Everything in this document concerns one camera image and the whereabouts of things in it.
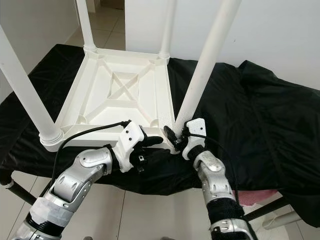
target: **white wall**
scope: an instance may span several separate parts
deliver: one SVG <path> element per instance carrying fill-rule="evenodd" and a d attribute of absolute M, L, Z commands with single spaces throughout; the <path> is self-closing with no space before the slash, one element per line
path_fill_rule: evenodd
<path fill-rule="evenodd" d="M 75 1 L 0 0 L 0 24 L 29 73 L 55 44 L 63 44 L 78 27 Z M 0 103 L 10 92 L 1 73 Z"/>
<path fill-rule="evenodd" d="M 220 0 L 178 0 L 171 56 L 197 60 Z M 157 53 L 166 0 L 126 0 L 126 49 Z M 218 58 L 249 60 L 279 78 L 320 89 L 320 1 L 243 0 Z"/>

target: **black cloth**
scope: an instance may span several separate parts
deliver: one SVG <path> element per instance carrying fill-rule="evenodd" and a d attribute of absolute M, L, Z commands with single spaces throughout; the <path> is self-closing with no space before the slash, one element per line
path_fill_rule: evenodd
<path fill-rule="evenodd" d="M 58 44 L 29 75 L 53 120 L 83 57 L 82 48 Z M 196 64 L 176 58 L 169 61 L 175 115 Z M 221 149 L 207 142 L 226 165 L 232 186 L 231 161 L 240 190 L 277 189 L 305 222 L 320 227 L 319 91 L 283 81 L 249 61 L 238 68 L 217 63 L 194 114 L 198 117 L 205 119 L 207 135 L 218 140 L 232 156 L 228 159 Z M 10 94 L 0 105 L 0 170 L 50 177 L 55 153 L 45 150 L 38 134 L 16 95 Z M 85 149 L 88 147 L 64 148 L 58 172 L 70 166 Z M 156 195 L 201 187 L 192 162 L 164 149 L 146 151 L 148 165 L 142 174 L 136 169 L 115 172 L 98 182 Z"/>

